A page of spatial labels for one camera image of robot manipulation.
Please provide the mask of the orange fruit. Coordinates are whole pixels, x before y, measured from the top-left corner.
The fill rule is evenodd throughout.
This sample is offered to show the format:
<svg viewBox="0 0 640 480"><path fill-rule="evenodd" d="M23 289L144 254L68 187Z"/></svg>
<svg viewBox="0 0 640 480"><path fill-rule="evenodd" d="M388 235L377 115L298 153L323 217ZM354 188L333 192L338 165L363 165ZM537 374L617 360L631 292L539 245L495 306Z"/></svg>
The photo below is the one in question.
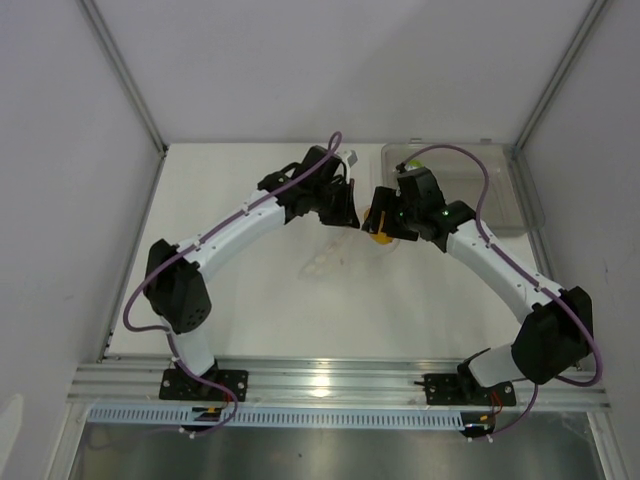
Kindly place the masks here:
<svg viewBox="0 0 640 480"><path fill-rule="evenodd" d="M382 227L384 225L384 220L385 220L385 212L382 212L381 213L381 217L380 217L378 231L376 233L369 232L368 235L372 240L374 240L376 243L378 243L380 245L389 245L389 244L394 243L395 239L390 237L389 235L387 235L385 232L382 231Z"/></svg>

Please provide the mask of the clear zip top bag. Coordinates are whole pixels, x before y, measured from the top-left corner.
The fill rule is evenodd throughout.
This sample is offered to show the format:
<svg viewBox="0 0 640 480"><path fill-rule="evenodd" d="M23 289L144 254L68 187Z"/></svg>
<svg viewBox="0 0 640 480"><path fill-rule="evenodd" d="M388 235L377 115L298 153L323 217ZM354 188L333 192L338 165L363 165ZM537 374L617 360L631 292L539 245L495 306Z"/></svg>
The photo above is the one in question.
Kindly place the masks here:
<svg viewBox="0 0 640 480"><path fill-rule="evenodd" d="M356 272L392 254L399 240L384 239L379 243L360 230L331 227L326 241L316 249L299 271L304 280L320 280Z"/></svg>

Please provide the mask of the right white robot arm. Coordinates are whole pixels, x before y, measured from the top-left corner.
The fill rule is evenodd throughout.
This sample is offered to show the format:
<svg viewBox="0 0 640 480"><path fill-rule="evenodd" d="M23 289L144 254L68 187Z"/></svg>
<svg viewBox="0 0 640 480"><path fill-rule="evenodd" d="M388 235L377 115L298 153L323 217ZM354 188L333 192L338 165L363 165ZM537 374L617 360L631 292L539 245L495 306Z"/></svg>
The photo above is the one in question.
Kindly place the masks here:
<svg viewBox="0 0 640 480"><path fill-rule="evenodd" d="M460 365L456 389L464 401L479 403L502 382L542 385L560 379L569 367L599 354L591 298L582 288L565 289L520 265L469 205L445 201L429 169L404 172L397 183L397 188L375 188L363 230L434 244L473 271L520 324L512 342Z"/></svg>

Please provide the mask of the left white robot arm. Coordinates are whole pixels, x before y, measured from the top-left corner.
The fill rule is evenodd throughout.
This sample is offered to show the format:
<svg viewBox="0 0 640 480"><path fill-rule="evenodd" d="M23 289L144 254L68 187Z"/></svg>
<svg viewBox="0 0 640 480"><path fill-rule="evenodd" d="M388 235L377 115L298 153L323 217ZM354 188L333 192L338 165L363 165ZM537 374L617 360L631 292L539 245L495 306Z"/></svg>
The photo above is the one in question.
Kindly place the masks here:
<svg viewBox="0 0 640 480"><path fill-rule="evenodd" d="M167 331L174 357L187 368L182 388L197 400L216 390L216 356L204 338L212 311L207 283L233 256L261 236L308 213L326 226L359 228L354 204L353 150L312 146L304 159L264 177L236 212L213 228L177 244L150 248L142 293Z"/></svg>

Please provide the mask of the clear plastic food container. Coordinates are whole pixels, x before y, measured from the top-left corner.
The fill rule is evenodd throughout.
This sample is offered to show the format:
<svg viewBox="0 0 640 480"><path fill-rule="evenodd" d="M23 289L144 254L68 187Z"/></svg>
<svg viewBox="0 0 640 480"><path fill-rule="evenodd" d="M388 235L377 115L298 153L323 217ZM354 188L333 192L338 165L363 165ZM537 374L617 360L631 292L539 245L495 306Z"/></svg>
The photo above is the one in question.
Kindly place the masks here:
<svg viewBox="0 0 640 480"><path fill-rule="evenodd" d="M480 209L482 220L500 237L516 237L544 225L544 213L529 165L522 153L515 155L506 144L477 143L460 147L483 163L478 166L469 155L451 149L434 149L412 155L426 143L389 143L381 149L381 184L395 188L396 166L418 159L431 170L447 203L461 200L476 208L484 187L489 188Z"/></svg>

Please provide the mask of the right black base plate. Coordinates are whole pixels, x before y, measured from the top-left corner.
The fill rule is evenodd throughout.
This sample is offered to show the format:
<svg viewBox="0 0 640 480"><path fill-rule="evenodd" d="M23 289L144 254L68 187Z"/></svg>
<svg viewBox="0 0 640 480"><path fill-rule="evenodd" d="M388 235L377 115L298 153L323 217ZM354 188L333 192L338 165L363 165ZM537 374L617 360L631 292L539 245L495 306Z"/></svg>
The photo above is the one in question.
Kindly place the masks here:
<svg viewBox="0 0 640 480"><path fill-rule="evenodd" d="M414 384L423 389L432 406L507 406L517 403L511 382L481 387L475 380L454 373L424 374Z"/></svg>

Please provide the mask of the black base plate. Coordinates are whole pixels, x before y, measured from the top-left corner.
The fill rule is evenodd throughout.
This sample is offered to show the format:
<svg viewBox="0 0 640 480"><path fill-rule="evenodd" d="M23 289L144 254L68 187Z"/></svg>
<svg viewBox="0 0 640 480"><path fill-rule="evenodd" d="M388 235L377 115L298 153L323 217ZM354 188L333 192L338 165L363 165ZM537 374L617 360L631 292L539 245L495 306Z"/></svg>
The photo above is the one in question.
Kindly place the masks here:
<svg viewBox="0 0 640 480"><path fill-rule="evenodd" d="M239 402L244 402L249 384L249 372L246 370L213 368L204 375L204 379L225 387ZM180 368L163 372L159 387L159 398L166 401L231 401L225 391L203 384L191 378Z"/></svg>
<svg viewBox="0 0 640 480"><path fill-rule="evenodd" d="M511 382L481 387L475 380L454 373L424 374L414 384L423 389L432 406L507 406L517 403Z"/></svg>

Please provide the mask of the aluminium mounting rail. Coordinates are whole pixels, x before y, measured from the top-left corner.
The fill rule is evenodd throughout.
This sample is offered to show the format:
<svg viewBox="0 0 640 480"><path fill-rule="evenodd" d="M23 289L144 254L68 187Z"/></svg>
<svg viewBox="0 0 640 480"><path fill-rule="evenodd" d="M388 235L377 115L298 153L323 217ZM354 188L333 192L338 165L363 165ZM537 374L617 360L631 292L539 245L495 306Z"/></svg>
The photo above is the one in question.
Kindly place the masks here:
<svg viewBox="0 0 640 480"><path fill-rule="evenodd" d="M426 405L418 381L452 373L454 360L355 360L224 357L223 369L245 370L245 406L398 409ZM70 403L151 404L159 400L164 357L107 358L80 365L67 393Z"/></svg>

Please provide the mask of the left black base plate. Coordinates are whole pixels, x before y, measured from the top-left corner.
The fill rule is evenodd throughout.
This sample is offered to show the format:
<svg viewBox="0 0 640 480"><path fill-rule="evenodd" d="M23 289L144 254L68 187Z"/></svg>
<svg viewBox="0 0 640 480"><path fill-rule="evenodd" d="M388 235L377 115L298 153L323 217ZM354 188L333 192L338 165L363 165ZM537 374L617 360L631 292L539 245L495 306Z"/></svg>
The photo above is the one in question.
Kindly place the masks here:
<svg viewBox="0 0 640 480"><path fill-rule="evenodd" d="M249 384L249 372L246 370L213 368L204 375L204 379L225 387L239 402L244 402ZM159 387L159 398L166 401L231 401L225 391L203 384L191 378L180 368L163 372Z"/></svg>

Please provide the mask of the left aluminium frame post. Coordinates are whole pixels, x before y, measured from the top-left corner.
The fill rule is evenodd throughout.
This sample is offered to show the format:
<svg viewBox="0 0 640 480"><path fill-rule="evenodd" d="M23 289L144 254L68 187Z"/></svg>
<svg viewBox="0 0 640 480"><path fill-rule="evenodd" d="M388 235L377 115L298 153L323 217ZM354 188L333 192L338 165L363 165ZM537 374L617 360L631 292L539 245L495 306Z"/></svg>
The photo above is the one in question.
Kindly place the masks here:
<svg viewBox="0 0 640 480"><path fill-rule="evenodd" d="M107 64L115 75L122 93L129 102L134 114L141 123L146 135L160 156L168 147L151 114L137 82L113 36L100 8L94 0L78 0L76 5L92 31L94 39L101 49Z"/></svg>

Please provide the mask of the aluminium frame post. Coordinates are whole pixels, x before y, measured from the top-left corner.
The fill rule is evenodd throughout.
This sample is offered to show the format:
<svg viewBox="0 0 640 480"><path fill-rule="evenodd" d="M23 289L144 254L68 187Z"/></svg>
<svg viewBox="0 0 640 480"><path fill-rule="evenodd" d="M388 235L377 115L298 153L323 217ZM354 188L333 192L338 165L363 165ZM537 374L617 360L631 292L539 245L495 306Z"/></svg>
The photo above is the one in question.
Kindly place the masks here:
<svg viewBox="0 0 640 480"><path fill-rule="evenodd" d="M612 4L613 1L610 0L595 0L589 3L586 13L571 35L569 43L512 144L515 155L524 151L544 120Z"/></svg>
<svg viewBox="0 0 640 480"><path fill-rule="evenodd" d="M122 93L129 102L134 114L141 123L146 135L160 156L168 147L151 114L137 82L113 36L100 8L94 0L78 0L76 5L92 31L94 39L101 49L107 64L115 75Z"/></svg>

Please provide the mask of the right aluminium frame post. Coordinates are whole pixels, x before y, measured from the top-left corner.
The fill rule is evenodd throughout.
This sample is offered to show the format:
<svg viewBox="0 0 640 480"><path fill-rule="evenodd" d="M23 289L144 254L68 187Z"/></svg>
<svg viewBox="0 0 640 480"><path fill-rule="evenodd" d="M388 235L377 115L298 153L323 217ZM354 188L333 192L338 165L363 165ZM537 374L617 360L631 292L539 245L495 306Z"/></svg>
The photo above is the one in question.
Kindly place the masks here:
<svg viewBox="0 0 640 480"><path fill-rule="evenodd" d="M571 35L569 43L512 144L515 155L524 151L544 120L612 4L613 1L610 0L595 0L589 3L586 13Z"/></svg>

